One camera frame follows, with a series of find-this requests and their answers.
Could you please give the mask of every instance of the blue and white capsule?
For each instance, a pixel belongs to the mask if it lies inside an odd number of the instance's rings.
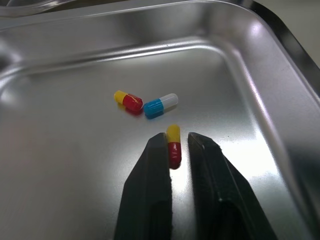
[[[147,102],[143,106],[145,115],[152,116],[157,113],[163,112],[165,109],[171,108],[178,103],[178,96],[174,93],[170,93],[163,97],[157,98],[150,102]]]

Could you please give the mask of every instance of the red and yellow capsule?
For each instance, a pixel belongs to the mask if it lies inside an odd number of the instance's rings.
[[[180,127],[176,124],[166,130],[170,168],[177,169],[181,163]]]
[[[133,112],[139,112],[144,105],[141,98],[123,91],[116,91],[114,94],[114,100]]]

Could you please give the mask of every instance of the yellow capsule cap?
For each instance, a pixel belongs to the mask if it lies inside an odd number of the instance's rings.
[[[180,143],[180,127],[177,124],[170,125],[166,130],[168,143]]]
[[[127,93],[125,93],[123,91],[116,91],[115,94],[113,95],[113,97],[117,103],[122,104],[126,95],[127,95]]]

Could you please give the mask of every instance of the capsule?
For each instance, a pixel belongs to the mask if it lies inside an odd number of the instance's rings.
[[[177,169],[181,163],[180,127],[178,125],[173,124],[167,128],[166,140],[168,142],[170,168]]]
[[[141,98],[123,91],[116,91],[114,94],[114,100],[133,112],[139,112],[143,106]]]
[[[176,105],[177,103],[178,103],[178,96],[174,93],[170,93],[166,96],[147,102],[143,106],[143,110],[145,115],[151,116],[151,115],[160,113],[163,110]]]

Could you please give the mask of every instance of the metal tray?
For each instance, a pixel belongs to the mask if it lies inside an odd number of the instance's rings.
[[[126,1],[0,29],[1,240],[112,239],[127,176],[170,124],[173,240],[195,239],[188,132],[220,144],[280,240],[317,234],[320,71],[263,6]],[[117,90],[179,104],[146,119]]]

